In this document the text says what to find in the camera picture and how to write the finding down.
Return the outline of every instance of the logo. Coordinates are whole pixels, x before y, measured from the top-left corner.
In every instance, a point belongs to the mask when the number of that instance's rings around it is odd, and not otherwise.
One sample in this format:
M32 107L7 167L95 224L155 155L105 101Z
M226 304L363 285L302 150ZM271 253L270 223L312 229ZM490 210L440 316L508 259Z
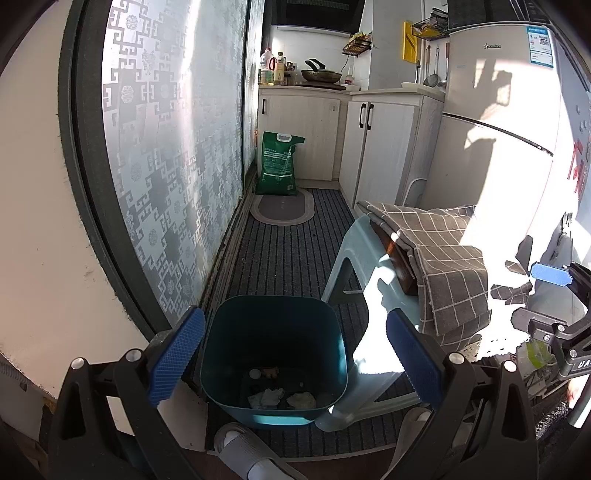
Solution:
M576 367L576 370L578 370L579 368L587 368L587 367L591 367L591 360L583 360L581 363L578 364L578 366Z

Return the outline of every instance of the spice rack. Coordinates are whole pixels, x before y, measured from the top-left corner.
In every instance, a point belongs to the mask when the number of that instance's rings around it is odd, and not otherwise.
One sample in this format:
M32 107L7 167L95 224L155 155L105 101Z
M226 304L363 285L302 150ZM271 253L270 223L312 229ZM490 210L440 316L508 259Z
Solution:
M364 51L368 50L371 50L371 37L369 35L364 35L363 37L356 37L351 39L343 47L343 55L351 55L353 57L358 57Z
M430 18L413 24L413 35L427 41L449 37L447 18L431 15Z

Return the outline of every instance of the floor mat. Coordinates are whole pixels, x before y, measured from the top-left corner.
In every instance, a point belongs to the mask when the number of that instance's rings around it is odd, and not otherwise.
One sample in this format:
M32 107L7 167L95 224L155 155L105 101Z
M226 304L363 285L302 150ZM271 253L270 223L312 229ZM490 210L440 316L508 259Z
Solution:
M297 195L255 195L251 214L267 225L299 225L314 216L314 196L304 189Z
M229 297L236 295L322 296L343 236L353 216L338 190L310 189L316 205L314 217L296 226L266 225L248 218L230 282ZM356 279L348 289L356 290ZM348 358L368 325L365 303L335 307ZM413 392L405 375L378 400ZM396 443L405 413L401 410L353 423L339 432L326 433L314 424L291 430L255 430L255 433L286 458L350 455ZM206 448L213 450L219 427L233 421L215 403L209 403Z

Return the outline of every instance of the screw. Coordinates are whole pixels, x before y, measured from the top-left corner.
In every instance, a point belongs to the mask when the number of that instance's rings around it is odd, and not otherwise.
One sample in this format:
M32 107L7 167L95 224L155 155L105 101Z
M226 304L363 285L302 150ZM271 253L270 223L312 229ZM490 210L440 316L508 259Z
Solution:
M75 358L74 360L72 360L72 363L70 364L70 366L74 370L78 370L79 368L82 368L83 365L84 365L84 359L81 357Z
M449 361L455 365L464 363L464 356L461 353L453 352L449 354Z
M503 364L503 367L505 367L505 370L507 370L508 372L515 372L515 371L517 371L517 365L515 365L511 360L507 360Z
M125 359L128 362L136 362L140 358L142 358L142 350L138 350L137 348L134 348L125 354Z

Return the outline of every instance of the refrigerator door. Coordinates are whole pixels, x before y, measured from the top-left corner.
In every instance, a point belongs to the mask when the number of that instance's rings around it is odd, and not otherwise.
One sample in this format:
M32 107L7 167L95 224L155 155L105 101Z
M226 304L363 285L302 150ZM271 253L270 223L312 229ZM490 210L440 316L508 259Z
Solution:
M528 233L552 158L498 130L444 116L420 207L477 205L482 232L507 255Z
M551 54L537 52L544 48ZM452 33L443 111L554 152L560 110L556 64L554 37L544 27L499 24Z

